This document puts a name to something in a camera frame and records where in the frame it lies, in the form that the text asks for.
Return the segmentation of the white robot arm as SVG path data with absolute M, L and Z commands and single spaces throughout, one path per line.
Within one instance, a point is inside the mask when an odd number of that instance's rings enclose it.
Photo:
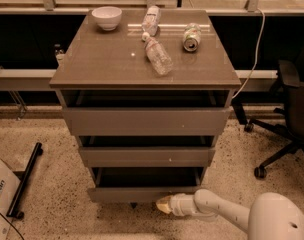
M 210 190 L 175 194 L 156 202 L 157 208 L 175 216 L 213 220 L 221 216 L 247 234 L 248 240 L 304 240 L 304 214 L 287 197 L 268 192 L 250 208 L 225 200 Z

